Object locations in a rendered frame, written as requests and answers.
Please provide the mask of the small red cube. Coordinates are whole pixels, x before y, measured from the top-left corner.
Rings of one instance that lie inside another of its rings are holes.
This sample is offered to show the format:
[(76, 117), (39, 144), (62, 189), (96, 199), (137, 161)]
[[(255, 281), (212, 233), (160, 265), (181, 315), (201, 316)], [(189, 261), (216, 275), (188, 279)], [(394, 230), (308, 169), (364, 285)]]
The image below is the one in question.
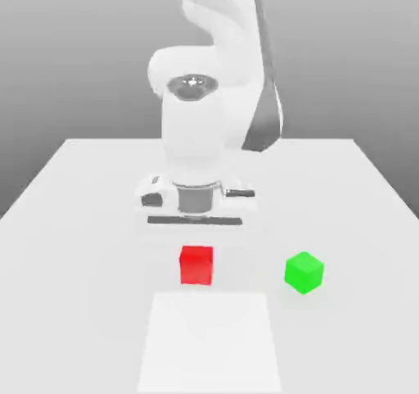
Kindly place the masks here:
[(208, 246), (183, 246), (179, 265), (182, 284), (210, 286), (214, 271), (214, 249)]

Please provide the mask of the small green cube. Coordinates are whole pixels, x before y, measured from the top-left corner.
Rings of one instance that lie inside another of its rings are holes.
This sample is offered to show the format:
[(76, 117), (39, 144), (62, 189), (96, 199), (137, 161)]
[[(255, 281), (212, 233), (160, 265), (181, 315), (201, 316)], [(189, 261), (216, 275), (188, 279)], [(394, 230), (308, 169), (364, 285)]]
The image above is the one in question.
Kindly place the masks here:
[(284, 281), (304, 295), (322, 284), (324, 263), (306, 251), (286, 260)]

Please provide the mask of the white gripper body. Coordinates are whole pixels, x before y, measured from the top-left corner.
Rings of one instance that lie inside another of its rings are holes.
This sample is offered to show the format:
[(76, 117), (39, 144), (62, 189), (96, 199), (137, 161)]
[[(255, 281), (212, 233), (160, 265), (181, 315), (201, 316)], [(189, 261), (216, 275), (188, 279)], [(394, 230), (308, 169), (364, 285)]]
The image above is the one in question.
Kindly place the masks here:
[(237, 233), (249, 225), (249, 213), (215, 211), (203, 215), (147, 209), (142, 211), (142, 227), (153, 233)]

